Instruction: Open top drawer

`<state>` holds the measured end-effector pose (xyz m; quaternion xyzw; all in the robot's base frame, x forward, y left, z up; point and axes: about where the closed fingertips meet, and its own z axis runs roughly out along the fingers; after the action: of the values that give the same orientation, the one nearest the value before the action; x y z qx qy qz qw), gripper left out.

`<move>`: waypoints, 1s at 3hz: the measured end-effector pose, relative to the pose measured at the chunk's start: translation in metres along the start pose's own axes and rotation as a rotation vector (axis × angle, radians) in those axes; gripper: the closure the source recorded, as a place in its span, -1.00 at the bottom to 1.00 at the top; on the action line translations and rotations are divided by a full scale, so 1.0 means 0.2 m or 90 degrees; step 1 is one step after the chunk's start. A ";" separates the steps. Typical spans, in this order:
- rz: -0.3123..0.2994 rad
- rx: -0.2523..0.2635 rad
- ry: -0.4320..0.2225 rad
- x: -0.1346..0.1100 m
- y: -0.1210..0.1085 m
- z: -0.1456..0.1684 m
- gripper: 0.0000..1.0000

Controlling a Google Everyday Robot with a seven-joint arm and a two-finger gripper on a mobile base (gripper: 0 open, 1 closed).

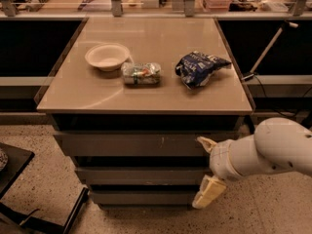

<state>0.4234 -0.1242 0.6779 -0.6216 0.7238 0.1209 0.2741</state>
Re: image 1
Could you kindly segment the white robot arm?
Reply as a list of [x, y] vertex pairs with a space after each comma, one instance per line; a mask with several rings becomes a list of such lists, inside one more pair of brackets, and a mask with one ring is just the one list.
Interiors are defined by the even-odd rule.
[[312, 176], [312, 133], [286, 118], [262, 121], [250, 136], [215, 142], [199, 136], [209, 154], [212, 175], [205, 175], [192, 207], [204, 209], [226, 189], [228, 180], [253, 175], [299, 172]]

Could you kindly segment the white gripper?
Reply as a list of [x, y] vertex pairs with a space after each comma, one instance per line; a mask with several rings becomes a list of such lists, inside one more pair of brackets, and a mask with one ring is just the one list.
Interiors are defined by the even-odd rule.
[[199, 191], [196, 193], [192, 207], [204, 209], [213, 200], [219, 197], [226, 189], [224, 180], [238, 180], [242, 176], [235, 170], [230, 161], [230, 144], [232, 139], [216, 144], [210, 138], [198, 136], [197, 141], [210, 154], [210, 170], [214, 176], [204, 175]]

